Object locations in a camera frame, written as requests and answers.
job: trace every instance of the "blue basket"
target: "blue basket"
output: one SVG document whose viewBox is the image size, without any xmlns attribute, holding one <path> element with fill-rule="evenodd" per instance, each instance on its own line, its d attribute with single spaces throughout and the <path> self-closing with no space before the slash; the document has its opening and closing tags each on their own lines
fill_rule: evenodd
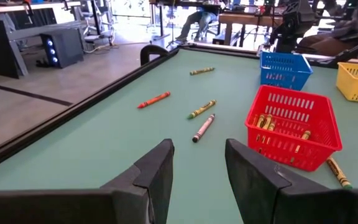
<svg viewBox="0 0 358 224">
<path fill-rule="evenodd" d="M 302 55 L 262 52 L 260 84 L 301 90 L 313 73 Z"/>
</svg>

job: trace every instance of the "floor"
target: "floor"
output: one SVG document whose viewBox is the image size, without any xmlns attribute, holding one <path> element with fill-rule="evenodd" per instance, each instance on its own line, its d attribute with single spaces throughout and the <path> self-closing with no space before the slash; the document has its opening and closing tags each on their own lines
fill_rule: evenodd
<svg viewBox="0 0 358 224">
<path fill-rule="evenodd" d="M 140 66 L 139 52 L 149 44 L 158 27 L 117 24 L 115 28 L 117 47 L 87 54 L 84 62 L 64 69 L 37 68 L 35 61 L 44 55 L 38 50 L 24 56 L 30 73 L 28 77 L 16 80 L 0 76 L 0 144 Z M 173 32 L 178 36 L 180 30 Z M 211 39 L 209 36 L 203 42 L 211 42 Z M 171 40 L 172 35 L 154 44 L 166 47 Z M 256 44 L 254 36 L 249 35 L 244 47 L 257 48 L 261 42 L 262 35 L 258 36 Z"/>
</svg>

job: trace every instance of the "crayon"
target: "crayon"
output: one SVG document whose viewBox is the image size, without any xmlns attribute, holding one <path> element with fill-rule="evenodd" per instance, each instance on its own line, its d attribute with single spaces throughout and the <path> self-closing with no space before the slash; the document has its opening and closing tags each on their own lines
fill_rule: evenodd
<svg viewBox="0 0 358 224">
<path fill-rule="evenodd" d="M 276 123 L 271 122 L 267 129 L 268 129 L 269 131 L 274 131 L 274 128 L 275 128 L 275 127 L 276 127 Z M 266 144 L 269 144 L 269 143 L 270 143 L 270 137 L 267 139 Z"/>
<path fill-rule="evenodd" d="M 271 114 L 267 115 L 266 122 L 262 127 L 263 129 L 268 129 L 269 128 L 270 122 L 272 122 L 272 118 L 273 118 L 273 116 Z"/>
<path fill-rule="evenodd" d="M 260 115 L 259 116 L 259 119 L 258 119 L 258 123 L 256 123 L 256 126 L 258 128 L 261 128 L 264 124 L 264 121 L 265 121 L 265 116 L 264 115 Z"/>
<path fill-rule="evenodd" d="M 349 180 L 346 178 L 345 174 L 343 174 L 341 168 L 339 168 L 338 163 L 334 160 L 334 158 L 329 157 L 327 159 L 327 164 L 329 168 L 332 170 L 336 178 L 339 180 L 339 183 L 341 183 L 342 187 L 344 189 L 350 190 L 353 189 L 352 184 L 349 182 Z"/>
<path fill-rule="evenodd" d="M 269 131 L 274 131 L 274 128 L 276 127 L 276 124 L 274 122 L 271 122 L 270 125 L 268 126 L 268 130 Z"/>
<path fill-rule="evenodd" d="M 302 139 L 305 139 L 305 140 L 309 139 L 310 134 L 311 134 L 310 131 L 305 131 L 305 133 L 303 133 L 303 135 L 302 135 Z M 296 147 L 295 153 L 298 153 L 300 147 L 301 147 L 301 146 L 297 146 L 297 147 Z"/>
<path fill-rule="evenodd" d="M 153 103 L 158 102 L 158 101 L 160 101 L 160 100 L 162 100 L 162 99 L 164 99 L 164 98 L 166 98 L 166 97 L 168 97 L 170 95 L 171 95 L 171 93 L 169 91 L 166 91 L 165 93 L 163 93 L 163 94 L 161 94 L 159 96 L 156 96 L 156 97 L 152 98 L 151 100 L 147 100 L 146 102 L 141 103 L 137 107 L 138 107 L 138 109 L 144 108 L 144 107 L 146 107 L 148 105 L 152 105 Z"/>
<path fill-rule="evenodd" d="M 268 129 L 269 128 L 270 123 L 272 122 L 272 118 L 273 118 L 273 116 L 271 114 L 268 114 L 266 116 L 266 121 L 265 121 L 265 124 L 263 125 L 262 129 Z M 266 138 L 266 136 L 262 136 L 262 143 L 265 143 L 265 138 Z"/>
<path fill-rule="evenodd" d="M 215 68 L 213 68 L 213 67 L 208 67 L 208 68 L 204 68 L 204 69 L 200 69 L 200 70 L 194 70 L 194 71 L 190 72 L 190 75 L 198 75 L 200 73 L 213 71 L 214 69 Z"/>
<path fill-rule="evenodd" d="M 203 134 L 206 132 L 206 130 L 209 128 L 209 126 L 212 124 L 212 122 L 215 120 L 215 114 L 212 114 L 209 116 L 209 118 L 205 121 L 205 123 L 202 125 L 200 130 L 198 130 L 197 134 L 193 136 L 192 141 L 194 143 L 198 142 L 200 138 L 203 136 Z"/>
<path fill-rule="evenodd" d="M 208 110 L 210 107 L 212 107 L 213 105 L 215 105 L 216 100 L 211 100 L 209 101 L 206 105 L 200 107 L 198 110 L 193 111 L 191 114 L 189 114 L 189 116 L 187 116 L 187 119 L 192 119 L 197 117 L 198 115 L 200 115 L 202 112 Z"/>
</svg>

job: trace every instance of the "black box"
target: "black box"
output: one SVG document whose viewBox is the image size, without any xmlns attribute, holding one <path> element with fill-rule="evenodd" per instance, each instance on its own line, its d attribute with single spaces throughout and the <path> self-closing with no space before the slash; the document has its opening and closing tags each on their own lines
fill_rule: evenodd
<svg viewBox="0 0 358 224">
<path fill-rule="evenodd" d="M 76 29 L 61 29 L 40 34 L 49 64 L 65 68 L 84 60 L 80 33 Z"/>
</svg>

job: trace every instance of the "black floor stripe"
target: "black floor stripe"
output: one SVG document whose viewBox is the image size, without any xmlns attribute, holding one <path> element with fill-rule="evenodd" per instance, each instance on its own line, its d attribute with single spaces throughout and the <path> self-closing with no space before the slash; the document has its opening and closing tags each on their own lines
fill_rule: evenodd
<svg viewBox="0 0 358 224">
<path fill-rule="evenodd" d="M 34 94 L 34 93 L 29 93 L 26 91 L 22 91 L 22 90 L 16 90 L 13 88 L 9 88 L 9 87 L 4 87 L 4 86 L 0 86 L 0 90 L 4 90 L 4 91 L 9 91 L 11 93 L 17 93 L 20 95 L 24 95 L 24 96 L 29 96 L 29 97 L 33 97 L 39 100 L 45 100 L 51 103 L 57 103 L 63 106 L 71 106 L 73 103 L 64 101 L 64 100 L 59 100 L 59 99 L 55 99 L 55 98 L 51 98 L 51 97 L 47 97 L 47 96 L 42 96 L 42 95 L 38 95 L 38 94 Z"/>
</svg>

